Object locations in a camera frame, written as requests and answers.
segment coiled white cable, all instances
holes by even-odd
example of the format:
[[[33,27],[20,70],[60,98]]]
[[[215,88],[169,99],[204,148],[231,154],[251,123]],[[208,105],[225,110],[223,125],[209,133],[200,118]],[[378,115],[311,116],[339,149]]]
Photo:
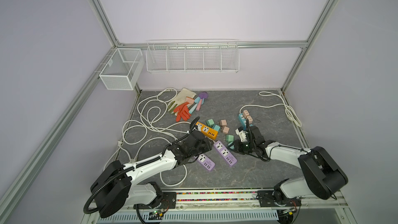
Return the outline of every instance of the coiled white cable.
[[[262,108],[271,108],[271,107],[276,107],[276,106],[285,106],[285,114],[286,117],[292,121],[296,126],[302,127],[300,119],[297,117],[296,112],[293,110],[293,107],[289,106],[286,104],[285,100],[278,94],[267,92],[267,91],[262,91],[258,93],[260,96],[277,96],[282,100],[282,103],[275,104],[269,107],[266,106],[259,106],[259,105],[244,105],[240,108],[239,113],[241,113],[242,109],[245,107],[262,107]]]
[[[171,91],[175,91],[175,92],[176,92],[176,94],[175,94],[171,99],[169,99],[169,100],[167,100],[167,101],[163,101],[163,100],[160,100],[160,99],[159,99],[159,97],[160,97],[164,92],[171,92]],[[182,124],[182,123],[188,123],[188,124],[190,124],[191,122],[186,122],[186,121],[177,122],[177,123],[174,123],[174,124],[172,124],[172,125],[170,125],[170,126],[168,126],[168,127],[166,127],[166,128],[155,127],[155,126],[153,125],[154,123],[158,122],[158,121],[165,115],[165,113],[167,112],[167,102],[170,102],[176,95],[177,95],[177,90],[174,89],[174,88],[172,88],[172,87],[168,87],[168,88],[166,88],[165,90],[163,90],[162,92],[158,93],[158,95],[152,96],[152,97],[148,97],[148,98],[146,98],[146,99],[140,101],[140,102],[137,104],[137,112],[138,112],[139,115],[140,115],[140,120],[141,120],[141,122],[140,122],[140,121],[137,121],[137,120],[128,120],[128,121],[126,121],[126,122],[124,123],[124,125],[123,125],[123,127],[122,127],[122,140],[123,140],[123,142],[118,141],[118,148],[117,148],[116,152],[113,153],[113,155],[108,159],[108,161],[107,161],[106,164],[104,165],[104,170],[105,170],[107,164],[109,163],[109,161],[112,159],[112,157],[115,156],[115,154],[116,154],[119,150],[123,150],[123,151],[125,151],[125,152],[127,153],[127,156],[129,157],[129,162],[131,163],[131,162],[136,162],[136,161],[137,161],[137,159],[138,159],[138,152],[140,152],[141,148],[142,148],[145,144],[147,144],[149,141],[152,141],[152,140],[154,140],[154,139],[164,139],[164,140],[166,140],[168,143],[171,143],[169,140],[167,140],[167,139],[164,138],[164,137],[155,137],[155,138],[151,138],[151,139],[147,140],[146,142],[144,142],[144,143],[141,145],[141,147],[138,149],[137,154],[136,154],[136,156],[134,157],[134,159],[131,159],[131,156],[130,156],[129,152],[128,152],[126,149],[122,148],[122,145],[123,145],[124,143],[129,144],[129,145],[135,145],[135,144],[140,143],[141,141],[143,141],[143,140],[147,137],[148,130],[150,130],[150,131],[152,131],[152,132],[160,132],[160,133],[166,134],[166,135],[172,137],[174,140],[177,140],[176,136],[174,136],[172,133],[166,132],[165,130],[173,131],[173,132],[179,132],[179,133],[186,133],[186,132],[183,132],[183,131],[171,129],[170,127],[173,127],[173,126],[175,126],[175,125],[177,125],[177,124]],[[146,101],[146,100],[149,100],[149,101],[147,101],[147,102],[145,103],[144,107],[143,107],[142,110],[140,111],[138,107],[140,106],[140,104],[141,104],[142,102],[144,102],[144,101]],[[145,118],[144,115],[143,115],[142,113],[144,112],[144,109],[145,109],[145,107],[147,106],[147,104],[148,104],[149,102],[152,102],[152,101],[157,101],[157,102],[164,103],[164,104],[166,105],[166,109],[164,110],[163,114],[162,114],[161,116],[159,116],[159,115],[161,114],[161,112],[162,112],[162,109],[161,109],[160,107],[151,107],[151,108],[148,109],[148,111],[147,111],[147,117]],[[157,108],[157,109],[159,110],[159,112],[158,112],[158,114],[150,121],[150,120],[149,120],[149,117],[148,117],[148,116],[149,116],[149,112],[150,112],[152,109],[154,109],[154,108]],[[129,123],[129,122],[137,122],[138,125],[134,125],[134,126],[132,126],[132,127],[128,127],[126,130],[124,130],[124,128],[126,127],[126,124]],[[125,136],[126,136],[127,131],[130,130],[131,128],[134,128],[134,127],[144,127],[144,128],[145,128],[145,135],[144,135],[144,137],[141,138],[139,141],[134,142],[134,143],[129,143],[129,142],[126,141]],[[188,171],[187,171],[186,166],[185,166],[185,165],[183,165],[183,166],[184,166],[184,169],[185,169],[185,176],[184,176],[184,178],[183,178],[180,182],[178,182],[178,183],[176,183],[176,184],[172,184],[172,185],[166,184],[166,183],[163,181],[163,179],[162,179],[162,173],[160,173],[160,180],[162,181],[162,183],[163,183],[165,186],[168,186],[168,187],[173,187],[173,186],[177,186],[177,185],[181,184],[181,183],[185,180],[185,178],[187,177],[187,174],[188,174]]]

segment orange glove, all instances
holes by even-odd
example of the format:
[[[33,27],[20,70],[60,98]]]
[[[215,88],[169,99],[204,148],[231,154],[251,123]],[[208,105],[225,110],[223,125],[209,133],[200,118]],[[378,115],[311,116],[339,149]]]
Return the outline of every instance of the orange glove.
[[[180,121],[181,118],[184,121],[187,121],[191,117],[191,114],[189,113],[189,110],[187,107],[188,104],[189,104],[189,102],[185,102],[174,109],[174,112],[178,112],[177,118],[176,118],[177,122]]]

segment black mounting plate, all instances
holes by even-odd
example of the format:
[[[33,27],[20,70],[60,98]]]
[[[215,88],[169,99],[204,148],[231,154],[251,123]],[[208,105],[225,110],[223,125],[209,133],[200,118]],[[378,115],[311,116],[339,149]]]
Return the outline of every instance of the black mounting plate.
[[[272,196],[273,191],[274,191],[273,189],[257,191],[257,198],[258,201],[260,202],[260,207],[279,207],[278,205],[276,205],[276,203],[273,200]],[[294,201],[296,203],[296,207],[301,206],[301,202],[299,199],[292,198],[291,201]],[[286,203],[285,207],[294,207],[295,205],[291,201]]]
[[[162,201],[160,203],[160,206],[156,207],[156,208],[151,208],[151,207],[149,207],[149,205],[138,204],[138,208],[139,209],[160,209],[160,208],[166,209],[167,208],[167,204],[169,204],[169,203],[170,203],[169,209],[170,208],[176,208],[176,201],[177,201],[176,197],[177,197],[177,193],[176,192],[163,192],[162,200],[167,200],[169,202]]]

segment wire basket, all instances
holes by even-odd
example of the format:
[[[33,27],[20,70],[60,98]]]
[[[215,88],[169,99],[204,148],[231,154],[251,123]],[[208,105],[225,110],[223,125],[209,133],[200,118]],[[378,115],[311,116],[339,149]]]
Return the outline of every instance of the wire basket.
[[[238,42],[193,42],[169,45],[148,41],[147,70],[165,72],[238,72]]]
[[[110,90],[134,90],[144,66],[141,49],[117,48],[99,77]]]

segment glove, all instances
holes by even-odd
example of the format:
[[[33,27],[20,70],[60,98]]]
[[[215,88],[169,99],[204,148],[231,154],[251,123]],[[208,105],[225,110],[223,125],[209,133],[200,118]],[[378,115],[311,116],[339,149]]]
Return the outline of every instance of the glove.
[[[185,102],[173,110],[173,112],[177,113],[176,122],[180,121],[181,118],[184,121],[187,121],[191,117],[191,114],[189,113],[187,105],[188,105],[188,102]]]
[[[174,112],[174,109],[186,102],[186,97],[194,98],[196,93],[186,89],[182,88],[182,90],[170,101],[170,103],[167,106],[167,111],[170,113]]]

